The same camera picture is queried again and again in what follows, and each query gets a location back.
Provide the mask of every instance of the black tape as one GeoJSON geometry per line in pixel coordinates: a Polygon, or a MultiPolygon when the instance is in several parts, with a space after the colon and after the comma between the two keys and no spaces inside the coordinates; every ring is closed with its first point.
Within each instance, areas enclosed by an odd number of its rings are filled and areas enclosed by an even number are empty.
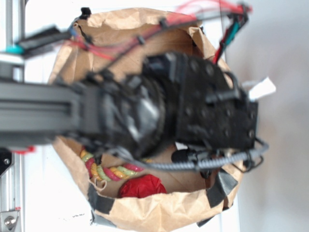
{"type": "Polygon", "coordinates": [[[94,210],[91,211],[92,214],[92,222],[91,224],[98,224],[98,225],[103,225],[103,226],[109,226],[109,227],[114,227],[116,228],[116,225],[113,224],[111,221],[108,221],[107,219],[97,215],[94,213],[94,210]]]}
{"type": "Polygon", "coordinates": [[[98,210],[104,214],[110,213],[112,206],[115,202],[114,198],[99,196],[93,185],[90,185],[90,188],[88,190],[88,197],[91,208],[93,208],[94,210],[98,210]]]}
{"type": "Polygon", "coordinates": [[[211,208],[220,204],[238,184],[229,173],[220,169],[214,185],[207,191],[207,197],[211,208]]]}
{"type": "Polygon", "coordinates": [[[200,221],[200,222],[197,223],[197,226],[198,226],[198,227],[202,227],[202,226],[205,225],[207,222],[209,222],[211,219],[213,219],[213,217],[208,218],[208,219],[205,219],[205,220],[202,220],[202,221],[200,221]]]}

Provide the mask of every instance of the rope toy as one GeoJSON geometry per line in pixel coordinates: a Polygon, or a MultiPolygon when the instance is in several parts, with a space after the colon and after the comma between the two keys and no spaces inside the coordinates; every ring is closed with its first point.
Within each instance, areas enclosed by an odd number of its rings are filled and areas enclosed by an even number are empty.
{"type": "Polygon", "coordinates": [[[129,179],[138,172],[144,170],[143,168],[130,163],[126,163],[123,166],[102,168],[101,165],[96,164],[95,159],[93,158],[94,155],[87,152],[85,149],[81,151],[80,157],[86,164],[90,178],[95,177],[98,181],[120,181],[122,179],[129,179]]]}

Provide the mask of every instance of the screw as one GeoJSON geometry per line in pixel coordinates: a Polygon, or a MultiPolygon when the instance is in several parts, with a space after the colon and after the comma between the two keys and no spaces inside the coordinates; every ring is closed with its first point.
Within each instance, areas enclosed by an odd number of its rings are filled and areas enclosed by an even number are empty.
{"type": "Polygon", "coordinates": [[[229,136],[230,136],[230,132],[228,131],[228,129],[226,129],[226,130],[224,131],[224,134],[225,134],[226,137],[229,137],[229,136]]]}
{"type": "Polygon", "coordinates": [[[250,118],[251,118],[251,119],[254,119],[254,118],[255,118],[255,113],[254,113],[254,112],[251,112],[251,113],[250,113],[250,118]]]}
{"type": "Polygon", "coordinates": [[[198,63],[195,60],[192,60],[190,62],[190,67],[193,71],[197,72],[198,71],[198,63]]]}
{"type": "Polygon", "coordinates": [[[254,138],[254,130],[250,130],[248,133],[249,138],[253,139],[254,138]]]}
{"type": "Polygon", "coordinates": [[[11,161],[9,159],[5,159],[3,162],[4,162],[5,165],[9,165],[11,163],[11,161]]]}
{"type": "Polygon", "coordinates": [[[231,116],[231,111],[230,110],[226,110],[226,116],[228,116],[228,117],[231,116]]]}
{"type": "Polygon", "coordinates": [[[188,115],[188,116],[190,116],[191,115],[191,109],[189,108],[189,107],[187,107],[186,109],[185,109],[185,113],[188,115]]]}
{"type": "Polygon", "coordinates": [[[213,67],[210,64],[206,65],[206,72],[209,76],[213,76],[214,71],[213,67]]]}
{"type": "Polygon", "coordinates": [[[16,224],[16,219],[12,216],[8,216],[5,220],[4,220],[4,224],[5,226],[11,230],[15,224],[16,224]]]}
{"type": "Polygon", "coordinates": [[[205,110],[201,110],[201,115],[202,115],[202,117],[206,117],[206,112],[205,112],[205,110]]]}

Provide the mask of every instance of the black cable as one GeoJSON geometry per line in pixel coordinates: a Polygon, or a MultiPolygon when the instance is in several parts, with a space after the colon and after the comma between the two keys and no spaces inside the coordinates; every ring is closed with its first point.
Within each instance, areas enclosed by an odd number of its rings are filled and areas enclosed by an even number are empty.
{"type": "MultiPolygon", "coordinates": [[[[228,16],[228,15],[240,15],[240,14],[236,14],[236,13],[231,13],[231,12],[220,12],[219,15],[215,15],[215,16],[208,16],[208,17],[201,17],[201,18],[198,18],[198,19],[195,19],[195,20],[192,20],[192,21],[189,21],[189,22],[185,22],[185,23],[179,23],[177,25],[170,25],[168,26],[166,24],[166,21],[165,19],[161,19],[160,20],[160,24],[161,25],[161,30],[151,34],[150,36],[148,37],[143,37],[144,40],[148,40],[160,33],[163,33],[167,30],[171,30],[171,29],[176,29],[176,28],[180,28],[180,27],[185,27],[185,26],[189,26],[189,25],[192,25],[194,23],[197,23],[197,22],[200,22],[200,21],[207,21],[207,20],[212,20],[212,19],[216,19],[216,18],[221,18],[222,16],[228,16]]],[[[137,45],[140,45],[140,42],[139,40],[137,40],[134,44],[132,44],[131,46],[129,46],[126,50],[124,50],[123,52],[121,52],[112,62],[110,62],[109,64],[107,64],[103,69],[103,70],[106,70],[106,69],[109,69],[111,66],[113,66],[114,64],[116,64],[124,55],[126,55],[128,52],[130,52],[133,48],[135,48],[137,45]]]]}

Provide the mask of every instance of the wire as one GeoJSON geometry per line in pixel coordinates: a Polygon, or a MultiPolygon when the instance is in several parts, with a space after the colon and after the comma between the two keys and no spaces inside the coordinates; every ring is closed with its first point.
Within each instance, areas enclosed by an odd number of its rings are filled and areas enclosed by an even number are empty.
{"type": "MultiPolygon", "coordinates": [[[[87,43],[87,41],[83,41],[81,36],[76,32],[76,30],[73,28],[73,24],[71,24],[69,31],[72,34],[72,36],[77,40],[77,43],[70,43],[71,45],[77,45],[80,48],[84,50],[88,50],[89,52],[92,52],[93,54],[108,59],[111,62],[107,64],[103,70],[110,68],[114,64],[116,64],[124,55],[129,53],[131,50],[133,50],[136,46],[142,45],[150,39],[151,37],[162,33],[166,30],[171,30],[174,28],[180,28],[183,26],[188,26],[191,24],[194,24],[199,21],[205,21],[205,20],[211,20],[220,18],[222,16],[227,16],[231,14],[243,14],[244,8],[239,5],[234,5],[229,2],[226,2],[224,0],[191,0],[180,7],[176,9],[177,13],[180,13],[181,11],[185,10],[190,4],[198,2],[198,1],[208,1],[218,4],[219,7],[217,8],[206,8],[199,10],[195,14],[190,15],[184,15],[184,14],[173,14],[171,13],[166,19],[160,20],[160,25],[155,25],[154,27],[150,28],[146,32],[142,33],[141,35],[131,38],[125,43],[121,44],[114,44],[109,46],[94,46],[93,44],[87,43]],[[218,11],[221,14],[214,15],[214,16],[205,16],[203,13],[207,12],[216,12],[218,11]],[[116,53],[115,56],[107,55],[106,53],[116,53]]],[[[233,32],[233,36],[230,37],[229,40],[233,40],[237,30],[233,32]]],[[[221,54],[223,53],[223,48],[220,47],[216,53],[215,60],[217,61],[221,54]]]]}
{"type": "Polygon", "coordinates": [[[204,171],[204,170],[212,170],[216,168],[220,168],[227,164],[232,164],[237,161],[246,161],[248,159],[256,159],[257,157],[261,157],[263,153],[265,153],[269,149],[269,145],[263,140],[256,138],[255,139],[262,147],[259,149],[250,149],[244,152],[238,152],[233,154],[230,157],[223,157],[218,159],[210,159],[210,160],[202,160],[196,163],[194,162],[179,162],[179,163],[145,163],[139,160],[129,160],[124,157],[127,162],[130,162],[134,165],[150,168],[150,169],[158,169],[162,171],[168,172],[176,172],[176,171],[204,171]]]}

